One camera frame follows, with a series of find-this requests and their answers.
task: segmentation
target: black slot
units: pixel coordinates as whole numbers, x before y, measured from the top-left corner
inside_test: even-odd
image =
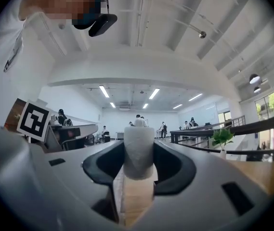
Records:
[[[51,166],[55,166],[55,165],[58,165],[58,164],[65,163],[65,160],[62,159],[62,158],[58,158],[58,159],[54,159],[54,160],[49,161],[49,163],[50,163]]]
[[[229,182],[222,185],[222,189],[227,194],[229,200],[240,216],[254,207],[254,204],[248,199],[246,194],[235,182]]]

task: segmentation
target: white partition wall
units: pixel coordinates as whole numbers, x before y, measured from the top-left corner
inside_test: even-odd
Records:
[[[124,132],[125,127],[129,126],[129,122],[134,123],[136,115],[144,116],[148,120],[148,125],[156,131],[161,126],[162,122],[167,125],[167,136],[170,131],[179,130],[178,114],[176,112],[143,112],[143,111],[118,111],[118,110],[103,110],[102,126],[110,132],[111,138],[117,137],[117,132]]]

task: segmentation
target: desk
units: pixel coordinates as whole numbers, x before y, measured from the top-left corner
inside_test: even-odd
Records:
[[[117,132],[116,140],[123,140],[124,139],[124,133],[123,132]]]

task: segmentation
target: white cylindrical object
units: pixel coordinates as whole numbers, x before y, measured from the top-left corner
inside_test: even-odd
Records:
[[[127,127],[124,131],[124,173],[133,180],[144,180],[153,174],[154,129]]]

